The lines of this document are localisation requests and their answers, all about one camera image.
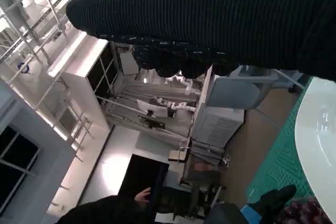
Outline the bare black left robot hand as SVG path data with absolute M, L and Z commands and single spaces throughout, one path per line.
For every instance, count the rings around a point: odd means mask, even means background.
M 273 189 L 263 194 L 257 202 L 246 204 L 242 208 L 230 202 L 215 204 L 204 223 L 274 223 L 296 191 L 295 185 Z

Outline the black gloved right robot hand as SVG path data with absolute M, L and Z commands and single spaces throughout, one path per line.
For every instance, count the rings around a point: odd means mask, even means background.
M 248 65 L 335 80 L 335 0 L 71 0 L 66 15 L 132 45 L 137 65 L 160 77 Z

